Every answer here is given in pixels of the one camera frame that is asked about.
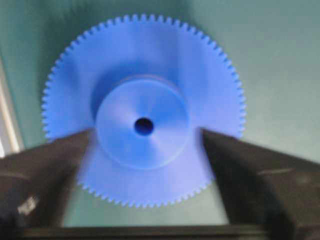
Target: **blue gear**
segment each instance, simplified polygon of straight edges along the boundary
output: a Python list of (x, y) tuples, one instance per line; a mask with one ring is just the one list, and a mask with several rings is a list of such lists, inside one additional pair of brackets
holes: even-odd
[(43, 97), (50, 140), (94, 128), (78, 182), (129, 206), (179, 202), (213, 179), (198, 127), (241, 137), (241, 83), (222, 49), (170, 17), (92, 27), (52, 68)]

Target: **spur gear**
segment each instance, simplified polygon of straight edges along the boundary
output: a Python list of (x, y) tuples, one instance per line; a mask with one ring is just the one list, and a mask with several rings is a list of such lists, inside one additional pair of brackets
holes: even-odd
[(245, 98), (227, 55), (170, 17), (117, 17), (84, 32), (48, 76), (50, 140), (94, 128), (78, 182), (135, 207), (167, 205), (214, 176), (198, 128), (241, 137)]

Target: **bore hole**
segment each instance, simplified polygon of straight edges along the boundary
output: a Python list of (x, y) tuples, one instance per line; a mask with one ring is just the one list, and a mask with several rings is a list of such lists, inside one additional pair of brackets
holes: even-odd
[(154, 124), (150, 119), (142, 117), (135, 121), (134, 128), (138, 134), (146, 136), (152, 133)]

